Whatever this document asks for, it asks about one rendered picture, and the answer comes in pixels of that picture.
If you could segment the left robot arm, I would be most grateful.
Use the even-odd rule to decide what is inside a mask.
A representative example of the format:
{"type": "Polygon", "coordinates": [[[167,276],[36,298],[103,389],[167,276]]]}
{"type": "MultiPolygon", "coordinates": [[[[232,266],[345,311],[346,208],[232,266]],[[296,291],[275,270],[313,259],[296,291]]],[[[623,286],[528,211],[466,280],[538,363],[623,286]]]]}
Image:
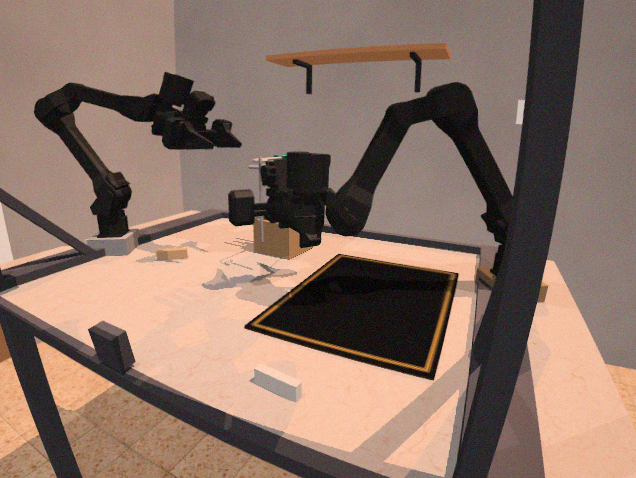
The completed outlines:
{"type": "Polygon", "coordinates": [[[90,209],[93,215],[97,215],[97,238],[122,237],[130,231],[127,216],[122,209],[127,208],[132,190],[121,172],[113,173],[108,170],[76,127],[73,112],[81,102],[105,107],[136,122],[153,122],[152,134],[162,136],[165,120],[176,111],[185,121],[197,117],[208,122],[205,116],[215,105],[214,97],[202,91],[191,92],[193,83],[193,80],[164,72],[159,94],[140,97],[116,96],[114,93],[95,88],[93,90],[83,84],[70,82],[36,102],[36,118],[61,138],[92,180],[97,198],[90,209]],[[184,108],[178,110],[173,105],[184,105],[184,108]]]}

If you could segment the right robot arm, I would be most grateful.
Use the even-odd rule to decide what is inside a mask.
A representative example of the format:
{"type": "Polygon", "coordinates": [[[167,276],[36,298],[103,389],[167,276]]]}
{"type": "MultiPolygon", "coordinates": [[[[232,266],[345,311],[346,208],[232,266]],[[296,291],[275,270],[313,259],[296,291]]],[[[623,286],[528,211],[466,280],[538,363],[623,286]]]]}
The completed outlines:
{"type": "Polygon", "coordinates": [[[513,196],[479,130],[473,94],[466,84],[453,82],[436,86],[418,99],[387,108],[356,170],[336,194],[328,188],[329,154],[287,152],[287,159],[266,161],[260,169],[261,181],[268,186],[266,196],[294,195],[284,203],[281,217],[287,227],[299,233],[300,248],[321,243],[325,214],[319,197],[328,205],[325,213],[334,231],[342,236],[357,235],[366,224],[375,189],[409,127],[432,120],[453,140],[486,201],[486,213],[481,218],[495,241],[502,244],[490,269],[497,276],[513,196]]]}

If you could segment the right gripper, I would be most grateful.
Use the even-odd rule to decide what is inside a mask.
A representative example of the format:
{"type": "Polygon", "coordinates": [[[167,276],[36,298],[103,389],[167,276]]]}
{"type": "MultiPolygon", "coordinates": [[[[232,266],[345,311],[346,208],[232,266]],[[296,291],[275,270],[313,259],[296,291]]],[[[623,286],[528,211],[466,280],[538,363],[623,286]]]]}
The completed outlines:
{"type": "Polygon", "coordinates": [[[252,190],[231,190],[228,193],[229,222],[235,227],[253,225],[255,217],[269,215],[270,223],[279,223],[279,228],[289,228],[282,221],[281,210],[284,203],[293,196],[292,193],[272,196],[267,203],[254,204],[252,190]]]}

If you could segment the black rectangular mat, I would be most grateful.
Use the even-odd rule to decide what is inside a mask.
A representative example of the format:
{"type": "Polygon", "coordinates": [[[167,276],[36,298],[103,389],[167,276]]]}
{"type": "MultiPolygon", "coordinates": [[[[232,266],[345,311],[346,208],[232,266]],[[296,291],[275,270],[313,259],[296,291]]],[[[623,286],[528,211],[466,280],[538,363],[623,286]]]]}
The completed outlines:
{"type": "Polygon", "coordinates": [[[458,276],[337,254],[244,328],[434,380],[458,276]]]}

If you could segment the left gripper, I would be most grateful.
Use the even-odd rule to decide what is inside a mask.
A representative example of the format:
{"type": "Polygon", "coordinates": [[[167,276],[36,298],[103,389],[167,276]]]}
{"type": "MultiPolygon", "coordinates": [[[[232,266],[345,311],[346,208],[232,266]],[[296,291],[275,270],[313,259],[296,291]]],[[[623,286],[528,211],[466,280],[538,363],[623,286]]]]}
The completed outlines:
{"type": "Polygon", "coordinates": [[[190,122],[173,117],[180,117],[177,111],[165,120],[162,136],[162,143],[168,149],[241,148],[242,143],[231,133],[232,122],[228,120],[216,119],[211,129],[206,129],[204,118],[194,117],[190,122]]]}

